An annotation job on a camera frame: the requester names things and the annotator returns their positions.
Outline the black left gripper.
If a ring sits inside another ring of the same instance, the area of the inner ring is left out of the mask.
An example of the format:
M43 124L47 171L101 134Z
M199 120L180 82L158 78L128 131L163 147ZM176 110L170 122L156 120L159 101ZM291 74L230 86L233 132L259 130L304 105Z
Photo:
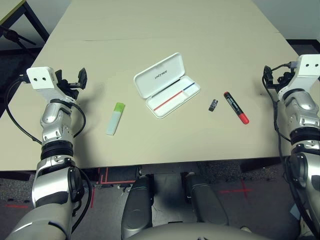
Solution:
M55 76L58 80L58 88L67 96L72 99L77 99L79 95L78 88L85 89L87 85L87 71L83 67L78 73L78 82L68 83L66 79L62 78L62 70L59 69L55 72Z

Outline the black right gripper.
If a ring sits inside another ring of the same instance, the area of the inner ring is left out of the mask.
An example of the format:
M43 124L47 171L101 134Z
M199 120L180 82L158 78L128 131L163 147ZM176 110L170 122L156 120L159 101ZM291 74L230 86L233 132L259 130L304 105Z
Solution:
M277 84L273 84L273 87L272 89L282 89L284 87L286 87L290 81L292 80L292 78L294 77L294 71L291 70L290 72L285 72L283 74L283 76L280 76L278 79L277 79ZM265 65L264 66L264 69L263 69L263 79L266 81L266 82L269 82L269 81L273 81L273 71L272 69Z

